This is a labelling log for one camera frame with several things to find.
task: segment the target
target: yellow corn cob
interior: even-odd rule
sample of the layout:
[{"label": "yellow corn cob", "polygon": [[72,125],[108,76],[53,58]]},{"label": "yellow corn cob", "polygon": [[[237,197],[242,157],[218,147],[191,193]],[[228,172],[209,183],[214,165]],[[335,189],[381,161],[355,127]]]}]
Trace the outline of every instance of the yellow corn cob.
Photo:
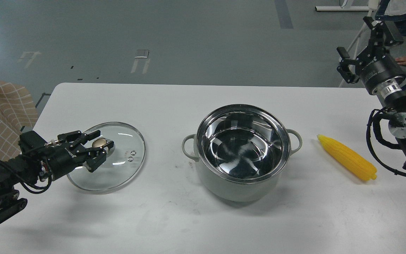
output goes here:
[{"label": "yellow corn cob", "polygon": [[324,135],[317,135],[325,151],[363,181],[377,178],[377,169],[369,161],[342,143]]}]

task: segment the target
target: gray floor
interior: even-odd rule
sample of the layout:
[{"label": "gray floor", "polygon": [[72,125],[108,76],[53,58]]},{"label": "gray floor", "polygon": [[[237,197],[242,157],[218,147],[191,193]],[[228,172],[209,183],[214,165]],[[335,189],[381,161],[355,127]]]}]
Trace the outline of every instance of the gray floor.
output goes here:
[{"label": "gray floor", "polygon": [[[366,12],[314,9],[337,4],[0,1],[0,80],[35,102],[62,82],[338,87],[336,47],[350,44]],[[150,50],[148,69],[140,59],[131,73],[138,49]]]}]

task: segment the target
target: white tape line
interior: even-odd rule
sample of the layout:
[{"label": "white tape line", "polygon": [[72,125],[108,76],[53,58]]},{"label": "white tape line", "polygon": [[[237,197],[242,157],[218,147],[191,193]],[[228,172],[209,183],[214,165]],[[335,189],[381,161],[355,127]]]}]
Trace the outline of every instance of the white tape line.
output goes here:
[{"label": "white tape line", "polygon": [[143,71],[142,74],[145,74],[148,71],[148,66],[150,66],[150,58],[147,59],[147,61],[145,62],[145,65],[143,66]]},{"label": "white tape line", "polygon": [[18,58],[17,63],[23,61],[23,59],[24,59],[24,57],[26,56],[27,53],[32,53],[32,52],[23,52],[23,53],[21,54],[20,58]]},{"label": "white tape line", "polygon": [[26,65],[24,66],[24,69],[27,69],[27,68],[29,67],[29,65],[32,64],[32,61],[34,61],[35,57],[36,57],[37,55],[41,55],[42,53],[40,53],[39,51],[37,51],[37,52],[27,52],[27,51],[24,51],[24,52],[21,54],[20,58],[18,58],[17,63],[23,61],[23,59],[24,59],[24,58],[26,57],[26,55],[28,55],[28,54],[32,54],[32,56],[31,56],[31,58],[29,59],[29,61],[26,63]]},{"label": "white tape line", "polygon": [[26,63],[26,66],[24,66],[24,69],[27,69],[28,67],[29,67],[29,65],[31,65],[32,64],[32,61],[34,61],[34,58],[37,56],[37,55],[41,55],[42,53],[40,53],[40,52],[33,52],[32,53],[32,56],[31,56],[31,59],[29,59],[29,61]]},{"label": "white tape line", "polygon": [[134,60],[133,67],[131,68],[131,73],[136,72],[137,64],[138,64],[138,63],[139,63],[139,59],[135,59],[135,60]]}]

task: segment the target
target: plaid cloth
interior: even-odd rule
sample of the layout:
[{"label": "plaid cloth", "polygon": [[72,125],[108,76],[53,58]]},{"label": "plaid cloth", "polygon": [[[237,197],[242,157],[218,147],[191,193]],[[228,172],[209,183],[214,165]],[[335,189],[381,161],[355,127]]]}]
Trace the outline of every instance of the plaid cloth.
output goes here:
[{"label": "plaid cloth", "polygon": [[20,129],[34,126],[37,119],[29,91],[21,85],[0,81],[0,160],[7,161],[20,154]]}]

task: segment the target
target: cable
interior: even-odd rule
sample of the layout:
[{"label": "cable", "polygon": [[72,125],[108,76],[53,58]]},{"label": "cable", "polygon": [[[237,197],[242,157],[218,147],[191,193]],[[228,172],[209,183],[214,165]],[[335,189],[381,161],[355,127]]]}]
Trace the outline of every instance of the cable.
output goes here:
[{"label": "cable", "polygon": [[406,173],[405,172],[401,172],[397,169],[393,169],[392,167],[386,165],[385,163],[383,163],[379,157],[377,156],[377,154],[374,151],[374,148],[372,147],[372,143],[371,143],[371,125],[372,122],[374,121],[374,119],[380,114],[383,113],[383,111],[385,111],[386,108],[382,108],[382,109],[374,109],[373,111],[371,111],[371,115],[369,116],[369,120],[368,120],[368,127],[367,127],[367,131],[366,131],[366,143],[368,145],[368,149],[369,152],[372,154],[372,157],[374,157],[374,159],[380,163],[380,165],[382,165],[383,167],[385,167],[385,169],[388,169],[389,171],[393,172],[395,175],[401,175],[406,177]]},{"label": "cable", "polygon": [[339,7],[344,8],[347,5],[348,0],[345,1],[345,4],[341,6],[341,0],[338,0]]},{"label": "cable", "polygon": [[[51,176],[48,177],[48,183],[47,183],[46,186],[44,186],[44,187],[39,187],[39,186],[37,186],[37,185],[32,185],[32,184],[28,183],[23,177],[21,177],[20,175],[18,175],[18,174],[15,172],[15,170],[13,170],[7,163],[5,163],[5,162],[3,162],[3,161],[1,161],[1,160],[0,160],[0,166],[1,166],[3,169],[6,169],[8,172],[10,172],[12,175],[14,175],[14,176],[20,181],[21,186],[23,186],[23,188],[24,188],[26,191],[30,192],[30,193],[33,193],[33,194],[40,194],[40,193],[43,193],[43,192],[47,191],[47,189],[50,188],[50,186],[51,186],[51,182],[52,182],[52,177],[51,177]],[[38,191],[38,192],[32,191],[32,190],[30,190],[26,185],[29,186],[29,187],[31,187],[31,188],[34,188],[34,189],[37,189],[37,190],[41,190],[41,191]]]}]

